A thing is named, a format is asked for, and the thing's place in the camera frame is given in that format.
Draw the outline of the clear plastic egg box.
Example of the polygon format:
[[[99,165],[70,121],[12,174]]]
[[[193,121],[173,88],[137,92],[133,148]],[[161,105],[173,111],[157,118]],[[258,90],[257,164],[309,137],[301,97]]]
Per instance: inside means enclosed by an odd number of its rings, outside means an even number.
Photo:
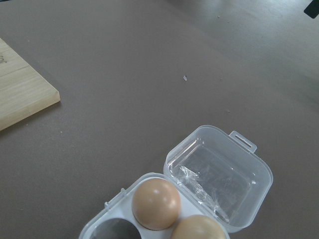
[[[179,220],[192,215],[212,218],[226,237],[251,225],[273,183],[257,146],[233,131],[202,125],[166,156],[162,173],[147,173],[105,203],[80,233],[82,239],[168,239],[173,227],[153,231],[132,212],[136,189],[150,179],[172,183],[181,199]]]

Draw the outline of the brown egg in box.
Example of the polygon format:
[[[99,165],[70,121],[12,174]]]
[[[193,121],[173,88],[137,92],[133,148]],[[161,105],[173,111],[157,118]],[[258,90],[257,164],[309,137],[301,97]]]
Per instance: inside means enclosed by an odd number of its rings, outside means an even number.
[[[181,199],[170,182],[152,178],[138,186],[132,199],[135,219],[145,228],[160,231],[172,226],[178,219]]]
[[[212,218],[192,215],[181,220],[171,234],[171,239],[226,239],[221,226]]]

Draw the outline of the wooden cutting board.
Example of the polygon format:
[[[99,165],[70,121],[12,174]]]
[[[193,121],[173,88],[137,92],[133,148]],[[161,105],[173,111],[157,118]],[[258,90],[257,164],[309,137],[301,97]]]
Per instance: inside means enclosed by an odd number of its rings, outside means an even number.
[[[0,129],[6,129],[59,101],[58,90],[1,40]]]

